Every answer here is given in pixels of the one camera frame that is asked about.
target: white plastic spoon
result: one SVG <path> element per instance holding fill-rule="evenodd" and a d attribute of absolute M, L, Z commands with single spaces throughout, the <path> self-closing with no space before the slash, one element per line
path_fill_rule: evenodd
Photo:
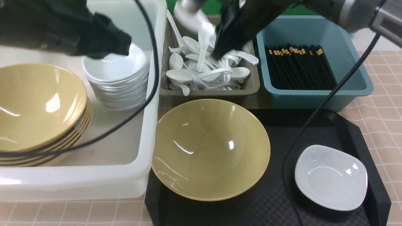
<path fill-rule="evenodd" d="M 238 58 L 238 57 L 236 57 L 236 56 L 233 56 L 233 55 L 225 54 L 222 58 L 223 58 L 223 59 L 233 60 L 233 61 L 236 62 L 236 65 L 238 65 L 239 62 L 240 62 L 240 58 Z"/>
<path fill-rule="evenodd" d="M 177 81 L 178 83 L 188 83 L 192 81 L 191 73 L 188 73 L 184 70 L 168 70 L 166 72 L 166 76 L 170 80 Z"/>
<path fill-rule="evenodd" d="M 229 67 L 229 61 L 225 58 L 222 58 L 222 65 L 223 67 Z M 230 74 L 225 72 L 224 73 L 224 82 L 229 82 L 230 81 Z"/>
<path fill-rule="evenodd" d="M 204 66 L 205 55 L 207 54 L 210 36 L 211 35 L 208 34 L 204 29 L 200 29 L 198 32 L 198 42 L 199 42 L 199 46 L 200 46 L 200 55 L 198 57 L 198 64 L 197 64 L 198 72 L 201 72 L 201 70 Z"/>
<path fill-rule="evenodd" d="M 199 73 L 199 72 L 196 72 L 196 71 L 193 71 L 193 70 L 190 70 L 190 69 L 186 69 L 186 68 L 183 68 L 182 70 L 183 70 L 183 71 L 186 71 L 186 72 L 188 72 L 188 73 L 190 73 L 190 74 L 193 74 L 193 75 L 195 75 L 195 76 L 197 76 L 197 77 L 201 74 L 201 73 Z M 209 76 L 207 76 L 207 77 L 204 77 L 202 80 L 207 81 L 207 82 L 213 82 L 213 81 L 215 81 L 216 79 L 218 79 L 219 76 L 220 76 L 220 73 L 218 73 L 218 74 L 212 74 L 212 75 L 209 75 Z"/>
<path fill-rule="evenodd" d="M 253 66 L 257 66 L 260 61 L 256 56 L 243 52 L 243 51 L 231 50 L 226 55 L 240 57 L 240 58 L 250 62 L 250 64 L 252 64 Z"/>
<path fill-rule="evenodd" d="M 172 48 L 172 47 L 169 46 L 170 53 L 179 53 L 179 52 L 184 52 L 186 50 L 188 50 L 187 46 L 177 47 L 177 48 Z"/>
<path fill-rule="evenodd" d="M 193 54 L 193 53 L 191 53 L 191 54 L 189 54 L 189 55 L 186 55 L 185 56 L 187 59 L 189 59 L 189 60 L 194 60 L 194 61 L 198 61 L 198 59 L 199 59 L 199 55 L 197 55 L 197 54 Z M 209 62 L 209 60 L 207 60 L 207 59 L 205 59 L 204 60 L 204 64 L 206 64 L 208 67 L 210 67 L 212 70 L 215 70 L 216 68 L 215 68 L 215 66 L 211 63 L 211 62 Z"/>
<path fill-rule="evenodd" d="M 183 65 L 184 65 L 185 68 L 182 68 L 182 70 L 188 70 L 188 71 L 190 71 L 190 69 L 187 67 L 186 64 L 183 64 Z M 190 82 L 190 87 L 191 87 L 193 90 L 199 90 L 198 87 L 197 87 L 197 85 L 194 83 L 194 81 L 191 81 L 191 82 Z"/>
<path fill-rule="evenodd" d="M 168 21 L 169 21 L 170 25 L 172 26 L 174 35 L 176 36 L 178 46 L 179 47 L 186 46 L 186 44 L 184 44 L 183 38 L 181 37 L 180 32 L 177 29 L 176 23 L 174 22 L 173 17 L 170 14 L 169 10 L 167 10 L 167 18 L 168 18 Z"/>
<path fill-rule="evenodd" d="M 233 73 L 233 69 L 228 67 L 228 68 L 218 68 L 215 70 L 212 70 L 210 72 L 206 72 L 206 73 L 197 73 L 197 72 L 191 72 L 190 70 L 169 70 L 166 72 L 166 76 L 170 79 L 174 79 L 177 81 L 180 81 L 182 83 L 187 83 L 190 82 L 191 76 L 196 76 L 199 79 L 203 79 L 203 78 L 209 78 L 209 76 L 215 75 L 217 74 L 218 76 L 221 73 L 225 73 L 225 72 L 230 72 Z"/>
<path fill-rule="evenodd" d="M 169 58 L 169 69 L 170 70 L 181 70 L 183 67 L 183 58 L 178 53 L 172 53 Z"/>
<path fill-rule="evenodd" d="M 209 46 L 213 49 L 215 48 L 215 42 L 216 42 L 216 34 L 212 35 L 209 38 Z"/>
<path fill-rule="evenodd" d="M 186 65 L 190 70 L 198 72 L 198 69 L 197 69 L 198 63 L 197 63 L 197 61 L 187 62 Z M 202 67 L 200 73 L 209 72 L 209 71 L 211 71 L 211 69 L 206 64 L 203 64 L 203 67 Z"/>
<path fill-rule="evenodd" d="M 169 84 L 169 89 L 171 89 L 171 90 L 179 90 L 179 89 L 181 89 L 181 88 L 180 88 L 179 85 L 176 85 L 176 84 L 174 84 L 174 83 L 170 83 L 170 84 Z"/>
<path fill-rule="evenodd" d="M 173 82 L 175 85 L 179 86 L 183 92 L 183 95 L 188 96 L 190 94 L 190 88 L 182 83 Z"/>
<path fill-rule="evenodd" d="M 207 56 L 206 59 L 207 59 L 207 61 L 211 62 L 211 64 L 213 64 L 216 68 L 222 68 L 223 67 L 222 62 L 218 62 L 218 61 L 216 61 L 215 59 L 213 59 L 210 56 Z"/>
<path fill-rule="evenodd" d="M 196 40 L 194 40 L 194 39 L 192 39 L 192 38 L 190 38 L 188 36 L 183 36 L 183 41 L 186 44 L 186 47 L 191 52 L 193 52 L 193 53 L 195 53 L 197 55 L 200 55 L 200 44 Z M 209 56 L 209 55 L 211 55 L 211 52 L 207 51 L 205 53 L 205 55 Z"/>
<path fill-rule="evenodd" d="M 213 74 L 220 74 L 220 73 L 225 73 L 225 72 L 233 73 L 233 68 L 231 68 L 231 67 L 218 68 L 218 69 L 212 70 L 210 72 L 201 73 L 198 75 L 198 77 L 202 79 L 202 78 L 206 78 Z"/>
<path fill-rule="evenodd" d="M 233 68 L 233 73 L 230 75 L 232 79 L 244 80 L 250 74 L 250 70 L 244 67 Z"/>
<path fill-rule="evenodd" d="M 190 13 L 183 8 L 182 1 L 176 2 L 176 5 L 174 6 L 174 15 L 185 28 L 195 34 L 202 29 L 204 23 L 211 24 L 202 10 L 198 10 L 197 13 Z"/>
<path fill-rule="evenodd" d="M 202 86 L 204 86 L 206 90 L 217 89 L 217 88 L 221 88 L 221 87 L 224 87 L 224 86 L 234 86 L 234 87 L 236 87 L 236 88 L 240 88 L 240 85 L 239 85 L 239 84 L 234 83 L 234 82 L 232 82 L 232 81 L 230 81 L 230 82 L 225 82 L 225 83 L 221 83 L 221 84 L 214 84 L 214 83 L 211 83 L 211 82 L 203 81 L 202 79 L 197 78 L 197 77 L 196 77 L 195 75 L 193 75 L 193 74 L 192 74 L 192 78 L 193 78 L 193 80 L 194 80 L 196 83 L 201 84 Z"/>

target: black tray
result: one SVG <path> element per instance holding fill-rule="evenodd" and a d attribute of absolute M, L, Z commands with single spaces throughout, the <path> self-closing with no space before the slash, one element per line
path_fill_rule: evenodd
<path fill-rule="evenodd" d="M 291 201 L 281 179 L 281 166 L 290 143 L 311 115 L 310 110 L 251 110 L 265 126 L 271 142 L 271 158 L 262 179 L 250 190 L 235 198 L 218 201 L 194 201 L 165 187 L 151 170 L 145 204 L 154 226 L 298 226 Z M 331 111 L 323 111 L 292 150 L 285 170 L 287 184 L 294 191 L 294 166 L 308 146 L 321 144 L 342 150 L 358 158 L 367 169 L 369 186 L 362 206 L 341 222 L 312 214 L 310 203 L 303 203 L 292 192 L 292 199 L 304 226 L 385 226 L 391 200 L 381 181 L 360 129 Z"/>

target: white dish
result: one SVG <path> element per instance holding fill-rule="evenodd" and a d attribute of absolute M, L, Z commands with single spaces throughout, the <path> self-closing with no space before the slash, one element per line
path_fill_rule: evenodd
<path fill-rule="evenodd" d="M 312 145 L 300 155 L 295 181 L 310 200 L 332 210 L 351 211 L 364 201 L 367 171 L 355 157 L 322 145 Z"/>
<path fill-rule="evenodd" d="M 102 60 L 85 57 L 83 69 L 88 77 L 100 82 L 116 82 L 138 73 L 147 64 L 148 59 L 136 44 L 132 43 L 128 56 L 109 54 Z"/>

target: stack of white bowls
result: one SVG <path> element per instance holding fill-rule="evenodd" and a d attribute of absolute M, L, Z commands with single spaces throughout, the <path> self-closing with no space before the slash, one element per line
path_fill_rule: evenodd
<path fill-rule="evenodd" d="M 123 111 L 144 103 L 150 63 L 135 44 L 131 44 L 128 56 L 109 54 L 102 60 L 85 57 L 82 67 L 96 98 L 108 109 Z"/>

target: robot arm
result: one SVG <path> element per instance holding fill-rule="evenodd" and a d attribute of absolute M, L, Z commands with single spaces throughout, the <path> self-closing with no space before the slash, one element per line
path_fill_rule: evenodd
<path fill-rule="evenodd" d="M 196 12 L 205 2 L 183 0 L 182 6 L 189 12 Z M 239 7 L 239 0 L 233 0 L 222 6 L 212 56 L 220 59 L 232 49 L 241 49 L 293 4 L 304 4 L 347 31 L 370 28 L 402 47 L 401 0 L 246 0 L 242 7 Z"/>
<path fill-rule="evenodd" d="M 0 0 L 0 45 L 86 55 L 128 55 L 131 37 L 86 0 Z"/>

